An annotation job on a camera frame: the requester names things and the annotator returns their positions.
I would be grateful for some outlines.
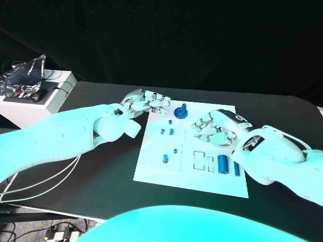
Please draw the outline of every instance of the robotic arm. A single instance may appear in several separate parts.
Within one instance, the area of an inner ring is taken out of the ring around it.
[[[132,91],[121,103],[56,113],[23,130],[0,135],[0,182],[28,167],[70,159],[125,133],[135,137],[141,126],[131,120],[144,111],[165,115],[170,98]]]
[[[239,115],[223,109],[209,112],[191,128],[200,132],[207,125],[212,135],[194,137],[216,146],[236,143],[230,159],[252,179],[263,185],[282,183],[299,197],[323,206],[323,151],[311,150],[301,140],[269,126],[253,129]]]

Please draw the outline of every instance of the blue cylinder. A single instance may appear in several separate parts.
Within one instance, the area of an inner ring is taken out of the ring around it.
[[[233,172],[235,176],[239,176],[239,164],[236,162],[233,162]]]
[[[167,155],[162,155],[162,163],[167,163],[167,162],[168,162]]]
[[[184,117],[187,117],[187,115],[188,115],[188,112],[186,110],[186,104],[183,103],[181,107],[177,107],[174,109],[174,117],[178,119],[183,119]]]
[[[227,160],[224,155],[217,156],[217,173],[227,174]]]

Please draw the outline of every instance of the black backdrop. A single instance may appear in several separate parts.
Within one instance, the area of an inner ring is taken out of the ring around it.
[[[82,81],[323,106],[323,0],[0,0],[0,71],[41,53]]]

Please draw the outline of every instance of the white paper sheet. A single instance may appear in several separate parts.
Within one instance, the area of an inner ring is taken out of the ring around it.
[[[187,106],[188,115],[184,119],[177,119],[174,109],[183,103]],[[224,148],[214,147],[193,137],[196,131],[190,128],[191,123],[207,112],[220,108],[235,112],[233,106],[173,100],[170,107],[165,107],[165,117],[154,113],[148,114],[134,181],[248,198],[243,169],[239,166],[239,176],[235,176],[233,162],[229,160],[235,145]],[[206,128],[201,133],[210,134],[210,128]],[[194,151],[204,153],[203,170],[193,167]],[[164,154],[168,156],[167,163],[162,163]],[[227,174],[217,173],[217,155],[227,156]],[[207,157],[213,157],[213,172],[209,171],[212,168]]]

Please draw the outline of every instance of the crumpled foil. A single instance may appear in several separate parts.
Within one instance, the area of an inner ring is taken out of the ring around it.
[[[43,78],[46,55],[30,61],[12,64],[12,68],[0,75],[0,96],[28,97],[37,92]]]

